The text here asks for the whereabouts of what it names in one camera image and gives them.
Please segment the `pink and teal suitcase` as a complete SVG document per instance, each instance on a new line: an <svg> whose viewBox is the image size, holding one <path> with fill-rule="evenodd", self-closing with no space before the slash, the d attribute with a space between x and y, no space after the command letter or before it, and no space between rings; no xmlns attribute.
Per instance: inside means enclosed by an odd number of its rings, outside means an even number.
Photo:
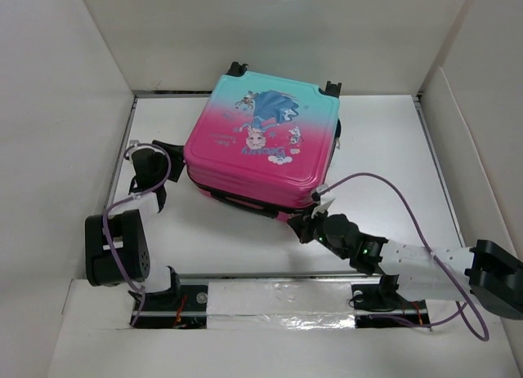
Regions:
<svg viewBox="0 0 523 378"><path fill-rule="evenodd" d="M232 62L184 146L189 178L210 197L267 217L308 210L341 136L341 89Z"/></svg>

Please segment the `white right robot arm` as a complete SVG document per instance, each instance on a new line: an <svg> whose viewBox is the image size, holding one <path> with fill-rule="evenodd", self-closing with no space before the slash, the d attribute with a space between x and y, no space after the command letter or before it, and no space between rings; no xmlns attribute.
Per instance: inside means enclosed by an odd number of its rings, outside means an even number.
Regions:
<svg viewBox="0 0 523 378"><path fill-rule="evenodd" d="M501 318L522 318L522 263L495 242L426 249L363 233L343 214L287 223L301 243L317 241L358 273L383 276L386 289L406 300L466 301Z"/></svg>

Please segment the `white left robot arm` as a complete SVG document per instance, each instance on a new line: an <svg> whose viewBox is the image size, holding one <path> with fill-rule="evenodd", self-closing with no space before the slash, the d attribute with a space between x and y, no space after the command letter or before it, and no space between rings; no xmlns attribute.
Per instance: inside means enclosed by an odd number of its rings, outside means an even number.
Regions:
<svg viewBox="0 0 523 378"><path fill-rule="evenodd" d="M127 195L85 220L86 275L94 287L126 283L136 302L146 299L143 282L149 277L151 264L145 214L164 209L165 184L176 183L185 167L183 149L182 145L155 140L134 141L124 151L123 159L134 171Z"/></svg>

